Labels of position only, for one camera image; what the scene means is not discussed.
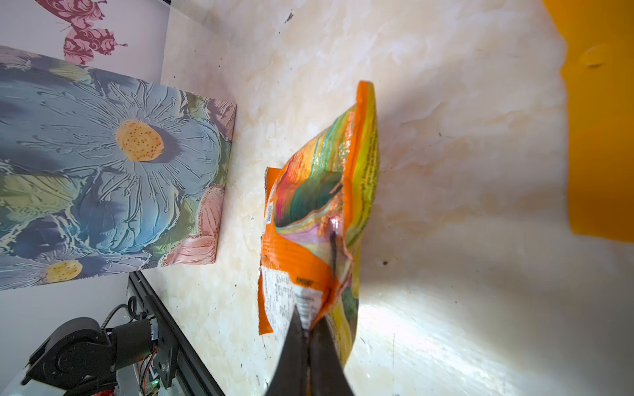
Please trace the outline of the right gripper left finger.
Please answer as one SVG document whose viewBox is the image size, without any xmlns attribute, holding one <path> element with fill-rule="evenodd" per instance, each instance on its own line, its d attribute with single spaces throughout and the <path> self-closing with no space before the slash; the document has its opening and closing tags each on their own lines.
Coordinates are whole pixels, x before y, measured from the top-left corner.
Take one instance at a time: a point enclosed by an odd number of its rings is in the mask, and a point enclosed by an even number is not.
<svg viewBox="0 0 634 396">
<path fill-rule="evenodd" d="M 302 328 L 300 314 L 294 308 L 277 369 L 266 396 L 307 396 L 308 338 Z"/>
</svg>

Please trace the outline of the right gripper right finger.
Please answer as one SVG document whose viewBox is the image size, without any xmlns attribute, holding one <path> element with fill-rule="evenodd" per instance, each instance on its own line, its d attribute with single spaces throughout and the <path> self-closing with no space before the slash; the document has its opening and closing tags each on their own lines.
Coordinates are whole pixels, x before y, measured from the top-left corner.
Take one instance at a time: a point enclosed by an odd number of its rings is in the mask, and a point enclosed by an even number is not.
<svg viewBox="0 0 634 396">
<path fill-rule="evenodd" d="M 309 337 L 310 394 L 313 396 L 354 396 L 338 351 L 330 334 L 330 326 L 323 317 Z"/>
</svg>

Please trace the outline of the orange white snack packet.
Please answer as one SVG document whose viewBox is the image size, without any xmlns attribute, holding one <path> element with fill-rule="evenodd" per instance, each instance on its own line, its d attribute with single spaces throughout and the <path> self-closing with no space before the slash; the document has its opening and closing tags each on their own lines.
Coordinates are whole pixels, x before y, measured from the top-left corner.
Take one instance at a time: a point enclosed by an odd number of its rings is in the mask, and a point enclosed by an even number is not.
<svg viewBox="0 0 634 396">
<path fill-rule="evenodd" d="M 373 84 L 334 123 L 266 172 L 259 264 L 259 332 L 284 336 L 294 314 L 302 328 L 330 326 L 346 363 L 356 338 L 361 245 L 373 208 L 379 135 Z"/>
</svg>

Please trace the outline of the patterned paper gift bag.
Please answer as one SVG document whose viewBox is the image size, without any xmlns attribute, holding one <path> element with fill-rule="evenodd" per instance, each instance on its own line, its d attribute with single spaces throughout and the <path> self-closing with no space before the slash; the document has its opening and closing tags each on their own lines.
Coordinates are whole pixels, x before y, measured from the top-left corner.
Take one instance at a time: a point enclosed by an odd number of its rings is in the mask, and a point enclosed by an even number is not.
<svg viewBox="0 0 634 396">
<path fill-rule="evenodd" d="M 1 287 L 216 260 L 236 105 L 1 49 Z"/>
</svg>

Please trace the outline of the yellow mango snack bag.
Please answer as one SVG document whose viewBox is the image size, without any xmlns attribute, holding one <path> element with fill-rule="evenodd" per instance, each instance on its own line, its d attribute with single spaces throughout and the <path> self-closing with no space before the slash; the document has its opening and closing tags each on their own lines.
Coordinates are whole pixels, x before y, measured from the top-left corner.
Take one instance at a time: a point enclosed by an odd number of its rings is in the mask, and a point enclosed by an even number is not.
<svg viewBox="0 0 634 396">
<path fill-rule="evenodd" d="M 567 45 L 571 229 L 633 241 L 633 3 L 546 1 Z"/>
</svg>

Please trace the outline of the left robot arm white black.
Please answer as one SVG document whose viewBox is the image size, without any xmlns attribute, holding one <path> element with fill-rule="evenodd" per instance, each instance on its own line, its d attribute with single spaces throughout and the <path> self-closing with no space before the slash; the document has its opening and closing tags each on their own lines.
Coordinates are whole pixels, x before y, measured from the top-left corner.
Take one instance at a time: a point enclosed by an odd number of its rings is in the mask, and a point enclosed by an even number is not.
<svg viewBox="0 0 634 396">
<path fill-rule="evenodd" d="M 106 328 L 74 318 L 54 330 L 29 357 L 5 395 L 94 395 L 115 389 L 117 372 L 155 349 L 158 323 L 142 318 Z"/>
</svg>

